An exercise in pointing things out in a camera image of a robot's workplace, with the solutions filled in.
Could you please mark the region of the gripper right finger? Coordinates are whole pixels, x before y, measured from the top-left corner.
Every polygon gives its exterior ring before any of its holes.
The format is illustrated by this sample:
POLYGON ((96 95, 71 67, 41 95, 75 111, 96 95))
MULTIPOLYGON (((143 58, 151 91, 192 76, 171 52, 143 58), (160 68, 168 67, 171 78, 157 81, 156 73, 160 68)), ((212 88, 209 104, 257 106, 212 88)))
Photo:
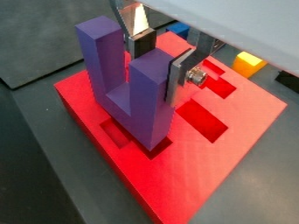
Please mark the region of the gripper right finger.
POLYGON ((200 63, 224 46, 224 42, 195 28, 189 29, 187 42, 193 46, 179 54, 169 62, 164 101, 175 106, 177 87, 187 82, 200 86, 207 80, 207 73, 200 63))

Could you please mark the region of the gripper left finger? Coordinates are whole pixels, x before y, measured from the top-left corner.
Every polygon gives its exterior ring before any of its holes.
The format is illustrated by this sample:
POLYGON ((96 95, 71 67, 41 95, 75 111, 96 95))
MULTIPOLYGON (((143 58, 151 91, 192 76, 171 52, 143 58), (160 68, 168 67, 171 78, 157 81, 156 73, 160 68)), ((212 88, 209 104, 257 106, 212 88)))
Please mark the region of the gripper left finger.
POLYGON ((156 30, 149 27, 145 7, 136 0, 108 0, 125 35, 125 49, 136 59, 155 49, 156 30))

